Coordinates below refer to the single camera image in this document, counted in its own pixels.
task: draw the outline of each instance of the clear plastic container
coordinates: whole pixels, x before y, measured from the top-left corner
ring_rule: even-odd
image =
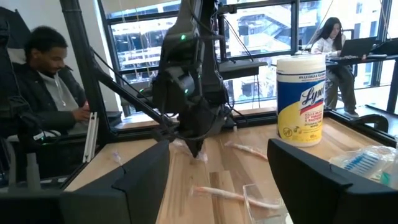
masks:
[[[274,181],[243,186],[248,224],[291,224],[289,214]],[[251,202],[260,202],[277,208],[264,208]]]

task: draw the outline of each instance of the dark pants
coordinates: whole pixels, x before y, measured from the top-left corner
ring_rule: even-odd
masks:
[[[325,106],[327,108],[336,109],[338,101],[337,88],[341,92],[344,110],[354,111],[356,109],[354,75],[349,66],[339,66],[326,70]]]

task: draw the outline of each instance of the white lid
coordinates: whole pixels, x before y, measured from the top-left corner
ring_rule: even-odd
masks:
[[[284,70],[290,67],[311,67],[311,66],[323,66],[325,65],[326,57],[322,54],[316,55],[294,55],[287,58],[281,58],[277,61],[277,69]]]

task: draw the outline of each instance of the metal bracket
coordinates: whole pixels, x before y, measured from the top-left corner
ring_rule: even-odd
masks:
[[[88,123],[87,138],[85,145],[85,153],[83,155],[83,163],[90,162],[94,158],[95,146],[98,133],[98,115],[97,112],[90,114],[90,122]]]

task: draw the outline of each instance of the light wood surface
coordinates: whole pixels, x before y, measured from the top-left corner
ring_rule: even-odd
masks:
[[[191,196],[193,185],[216,187],[239,194],[243,186],[273,181],[268,163],[248,153],[225,147],[224,143],[258,147],[266,153],[269,138],[277,137],[276,125],[239,129],[235,133],[222,133],[205,140],[203,151],[208,162],[195,160],[170,144],[170,171],[164,198],[158,214],[158,224],[242,224],[247,216],[243,203],[221,198]],[[118,151],[128,161],[148,147],[154,140],[108,144],[68,186],[78,189],[117,168],[112,152]],[[354,151],[368,145],[379,145],[336,121],[324,119],[323,139],[320,144],[303,150],[329,160],[345,151]]]
[[[270,112],[270,111],[275,111],[276,107],[275,106],[268,106],[265,108],[256,108],[256,109],[247,109],[247,110],[241,110],[239,111],[243,115],[248,115],[248,114],[256,114],[256,113],[264,113],[264,112]],[[234,116],[238,116],[237,112],[233,111],[232,114]],[[117,129],[130,129],[130,128],[143,128],[143,127],[150,127],[150,126],[156,126],[158,125],[158,122],[156,121],[142,121],[142,122],[129,122],[130,119],[126,119],[122,123],[118,124],[116,126]]]

